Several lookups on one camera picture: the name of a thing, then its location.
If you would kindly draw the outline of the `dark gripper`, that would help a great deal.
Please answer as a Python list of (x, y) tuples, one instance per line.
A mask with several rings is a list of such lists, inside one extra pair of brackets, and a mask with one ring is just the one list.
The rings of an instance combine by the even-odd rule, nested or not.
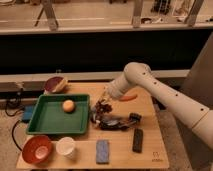
[(112, 106), (105, 99), (99, 100), (92, 108), (92, 120), (100, 120), (105, 113), (110, 113), (111, 111)]

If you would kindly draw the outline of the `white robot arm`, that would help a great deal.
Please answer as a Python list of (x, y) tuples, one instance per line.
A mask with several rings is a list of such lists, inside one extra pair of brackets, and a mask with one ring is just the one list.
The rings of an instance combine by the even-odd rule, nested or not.
[(118, 100), (135, 86), (148, 91), (213, 148), (213, 110), (154, 78), (147, 64), (128, 63), (123, 73), (106, 85), (98, 101)]

